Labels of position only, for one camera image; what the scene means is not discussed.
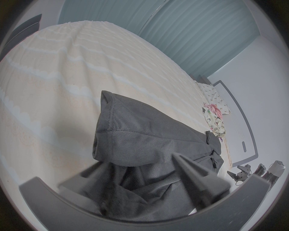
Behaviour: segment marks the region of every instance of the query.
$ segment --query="white patterned pillow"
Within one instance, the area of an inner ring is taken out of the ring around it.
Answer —
[[[216,104],[222,114],[229,114],[229,108],[227,103],[219,95],[218,91],[213,85],[198,82],[197,84],[210,104]]]

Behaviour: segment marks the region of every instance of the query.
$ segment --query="gray fabric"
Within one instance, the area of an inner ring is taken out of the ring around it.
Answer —
[[[202,134],[145,103],[102,91],[93,157],[105,168],[94,171],[82,194],[96,203],[100,214],[115,219],[188,215],[194,207],[175,173],[173,152],[216,173],[224,162],[211,132]]]

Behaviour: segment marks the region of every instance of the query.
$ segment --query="cream bed sheet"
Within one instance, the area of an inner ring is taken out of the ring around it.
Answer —
[[[200,131],[207,102],[170,58],[137,35],[108,22],[75,22],[29,36],[0,62],[0,178],[20,212],[45,228],[18,185],[34,176],[53,190],[86,169],[100,114],[101,90],[147,103]],[[224,164],[231,168],[222,143]]]

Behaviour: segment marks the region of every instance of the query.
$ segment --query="headboard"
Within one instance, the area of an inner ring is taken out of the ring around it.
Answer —
[[[258,158],[252,129],[239,103],[221,80],[213,86],[227,102],[230,110],[229,115],[223,115],[223,121],[227,131],[226,140],[230,149],[232,166],[243,165]]]

